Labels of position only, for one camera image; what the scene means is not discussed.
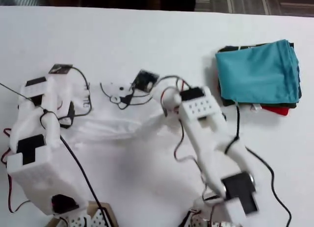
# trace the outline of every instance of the white plastic bag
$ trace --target white plastic bag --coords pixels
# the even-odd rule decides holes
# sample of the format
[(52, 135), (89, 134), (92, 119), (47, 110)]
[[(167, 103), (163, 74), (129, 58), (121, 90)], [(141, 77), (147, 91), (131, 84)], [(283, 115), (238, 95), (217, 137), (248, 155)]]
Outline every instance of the white plastic bag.
[[(130, 84), (102, 84), (90, 87), (93, 110), (83, 117), (74, 118), (68, 130), (71, 140), (99, 142), (104, 140), (129, 139), (156, 133), (166, 120), (159, 101), (151, 94), (135, 91)], [(75, 98), (75, 109), (87, 111), (81, 99)]]

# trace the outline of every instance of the folded cloth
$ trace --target folded cloth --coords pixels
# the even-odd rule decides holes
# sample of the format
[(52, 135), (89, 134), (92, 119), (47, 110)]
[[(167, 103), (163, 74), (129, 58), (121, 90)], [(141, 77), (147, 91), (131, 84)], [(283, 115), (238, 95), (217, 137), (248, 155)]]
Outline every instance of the folded cloth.
[(298, 60), (287, 40), (216, 54), (221, 96), (249, 103), (299, 101)]

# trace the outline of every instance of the floor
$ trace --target floor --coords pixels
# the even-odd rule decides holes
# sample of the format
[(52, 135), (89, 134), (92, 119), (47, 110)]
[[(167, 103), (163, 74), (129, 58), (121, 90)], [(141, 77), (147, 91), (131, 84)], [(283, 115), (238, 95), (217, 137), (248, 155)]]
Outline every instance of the floor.
[[(89, 6), (103, 8), (164, 9), (161, 0), (50, 0), (57, 6)], [(165, 9), (185, 10), (172, 0)], [(194, 11), (235, 14), (314, 16), (314, 0), (195, 0)]]
[(196, 0), (195, 11), (314, 16), (314, 0)]

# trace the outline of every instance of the white 3d-printed part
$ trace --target white 3d-printed part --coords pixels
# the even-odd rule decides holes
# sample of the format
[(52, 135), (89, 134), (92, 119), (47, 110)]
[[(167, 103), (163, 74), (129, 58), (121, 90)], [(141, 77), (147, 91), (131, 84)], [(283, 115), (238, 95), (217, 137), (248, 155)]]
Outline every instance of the white 3d-printed part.
[(96, 214), (92, 219), (92, 227), (112, 227), (105, 211), (104, 213), (106, 220), (104, 220), (102, 212), (100, 210), (97, 210)]

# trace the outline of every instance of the red wire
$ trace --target red wire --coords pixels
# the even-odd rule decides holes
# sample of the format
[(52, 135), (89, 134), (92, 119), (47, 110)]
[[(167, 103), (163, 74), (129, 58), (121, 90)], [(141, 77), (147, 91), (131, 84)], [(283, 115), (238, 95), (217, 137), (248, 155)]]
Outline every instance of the red wire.
[[(4, 134), (10, 138), (10, 134), (8, 133), (8, 131), (11, 131), (10, 128), (5, 128), (3, 130)], [(11, 149), (9, 148), (2, 156), (1, 156), (1, 162), (3, 163), (3, 165), (6, 167), (7, 162), (4, 160), (4, 158), (9, 154), (9, 152), (11, 151)], [(11, 207), (11, 195), (12, 195), (12, 177), (10, 175), (8, 175), (8, 181), (9, 181), (9, 195), (8, 195), (8, 209), (11, 213), (15, 213), (17, 212), (25, 203), (30, 202), (30, 200), (27, 200), (23, 203), (21, 203), (16, 209), (15, 211), (12, 210)]]
[(4, 132), (4, 134), (5, 134), (7, 137), (10, 138), (10, 134), (9, 134), (7, 131), (11, 131), (11, 130), (12, 130), (11, 128), (5, 128), (5, 129), (3, 130), (3, 132)]

